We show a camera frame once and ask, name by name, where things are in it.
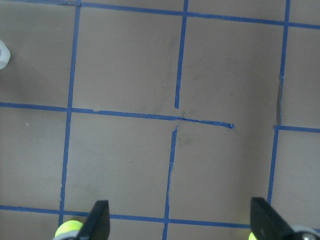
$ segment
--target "vertical blue line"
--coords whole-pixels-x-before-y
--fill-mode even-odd
[[[164,228],[162,233],[162,240],[167,240],[168,224],[169,224],[169,211],[170,211],[170,185],[171,185],[171,174],[175,163],[175,152],[176,152],[176,141],[177,141],[178,127],[174,129],[171,137],[171,151],[168,171],[168,181],[166,185],[166,196],[165,196],[165,209],[164,209]]]
[[[67,104],[67,114],[66,114],[66,123],[65,123],[64,151],[63,151],[60,206],[59,206],[59,222],[58,222],[59,226],[63,223],[64,210],[65,210],[67,164],[68,164],[72,103],[73,103],[74,80],[75,80],[76,58],[77,58],[79,20],[80,20],[80,6],[77,6],[75,8],[75,17],[74,17],[70,80],[69,80],[69,90],[68,90],[68,104]]]
[[[178,69],[176,74],[175,99],[174,99],[174,107],[176,109],[178,109],[180,105],[180,88],[181,88],[181,77],[182,77],[182,63],[184,60],[184,50],[185,50],[188,5],[189,5],[189,0],[184,0],[181,35],[180,35]]]
[[[278,133],[279,133],[279,127],[276,126],[275,129],[274,129],[272,157],[271,157],[271,167],[270,167],[270,176],[269,176],[269,187],[268,187],[268,196],[267,196],[267,201],[268,201],[269,204],[271,204],[272,191],[273,191],[273,187],[274,187],[276,158],[277,158],[277,147],[278,147]]]
[[[280,109],[279,109],[280,125],[282,125],[282,97],[283,97],[283,93],[284,93],[289,16],[290,16],[290,0],[286,0],[285,1],[283,38],[282,38],[282,51],[281,51],[281,66],[280,66]]]

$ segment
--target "floor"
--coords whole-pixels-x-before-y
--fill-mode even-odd
[[[0,239],[108,199],[110,240],[320,232],[320,1],[0,2]]]

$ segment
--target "grid square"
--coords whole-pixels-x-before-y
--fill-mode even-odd
[[[0,36],[11,52],[0,102],[66,107],[75,8],[0,2]]]
[[[181,21],[82,8],[73,106],[174,114]]]
[[[282,124],[320,128],[320,31],[288,31]]]
[[[85,222],[86,217],[65,215],[63,221],[77,220]],[[164,224],[159,222],[110,219],[108,240],[162,239]]]
[[[291,0],[290,22],[320,25],[320,1]]]
[[[180,108],[188,117],[276,124],[283,27],[188,18]]]
[[[249,229],[196,226],[184,224],[170,224],[168,227],[168,240],[194,240],[194,239],[237,239],[246,240],[250,234]]]
[[[83,0],[83,2],[172,11],[184,9],[184,0]]]
[[[285,20],[286,0],[189,0],[189,12]]]
[[[289,224],[320,228],[320,134],[279,131],[272,206]]]
[[[52,239],[58,215],[0,210],[0,239]]]
[[[267,196],[273,130],[181,123],[170,218],[248,224],[250,199]]]
[[[0,205],[59,209],[66,114],[0,108]]]
[[[89,212],[108,199],[113,214],[163,218],[175,124],[73,114],[65,209]]]

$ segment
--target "white cup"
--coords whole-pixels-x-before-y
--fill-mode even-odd
[[[10,59],[10,51],[3,41],[0,40],[0,70],[4,69]]]

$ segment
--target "green ball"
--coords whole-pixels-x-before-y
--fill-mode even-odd
[[[54,237],[64,234],[70,231],[79,231],[82,227],[82,222],[76,221],[76,220],[70,220],[66,221],[64,224],[62,224],[58,230],[55,232]]]
[[[253,232],[250,233],[249,240],[257,240]]]

